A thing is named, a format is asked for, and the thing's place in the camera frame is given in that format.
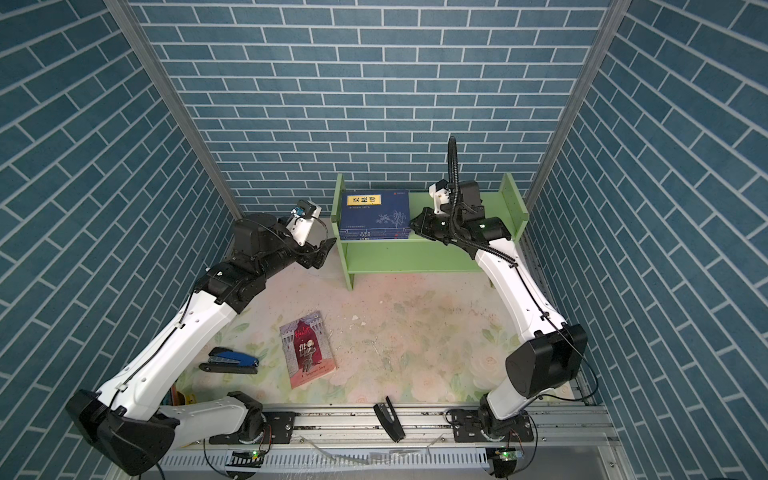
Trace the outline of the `blue book yellow label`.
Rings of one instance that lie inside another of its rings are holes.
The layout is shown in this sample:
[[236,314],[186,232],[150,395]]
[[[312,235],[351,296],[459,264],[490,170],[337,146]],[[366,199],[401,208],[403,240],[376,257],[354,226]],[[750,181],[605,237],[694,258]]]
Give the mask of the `blue book yellow label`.
[[347,191],[341,200],[339,234],[345,241],[406,239],[410,219],[406,190]]

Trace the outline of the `red illustrated book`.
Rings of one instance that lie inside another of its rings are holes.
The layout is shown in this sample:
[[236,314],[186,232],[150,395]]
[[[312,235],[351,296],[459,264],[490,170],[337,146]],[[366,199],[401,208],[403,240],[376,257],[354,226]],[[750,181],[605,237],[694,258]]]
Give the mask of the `red illustrated book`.
[[337,369],[320,311],[282,325],[279,334],[292,389]]

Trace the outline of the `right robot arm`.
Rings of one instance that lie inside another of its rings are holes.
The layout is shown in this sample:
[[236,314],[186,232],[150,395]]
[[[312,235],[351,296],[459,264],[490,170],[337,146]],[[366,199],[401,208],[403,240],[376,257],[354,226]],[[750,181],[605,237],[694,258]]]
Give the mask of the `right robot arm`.
[[525,407],[573,380],[585,364],[588,336],[546,299],[524,265],[511,232],[485,215],[476,182],[459,179],[458,146],[447,144],[448,177],[430,186],[433,200],[410,222],[414,233],[463,250],[494,284],[511,315],[520,345],[505,359],[506,377],[479,404],[481,431],[509,435]]

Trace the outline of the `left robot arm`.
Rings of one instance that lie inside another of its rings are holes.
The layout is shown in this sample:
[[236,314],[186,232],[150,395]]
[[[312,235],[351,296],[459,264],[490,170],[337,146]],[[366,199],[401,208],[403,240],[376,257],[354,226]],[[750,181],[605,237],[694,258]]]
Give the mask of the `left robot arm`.
[[249,214],[233,224],[233,251],[198,278],[172,320],[125,367],[97,390],[73,394],[65,410],[84,440],[123,472],[139,476],[171,450],[214,436],[260,442],[262,404],[233,391],[219,400],[169,407],[162,401],[194,357],[251,301],[268,279],[293,263],[319,269],[336,240],[308,237],[319,207],[300,202],[278,219]]

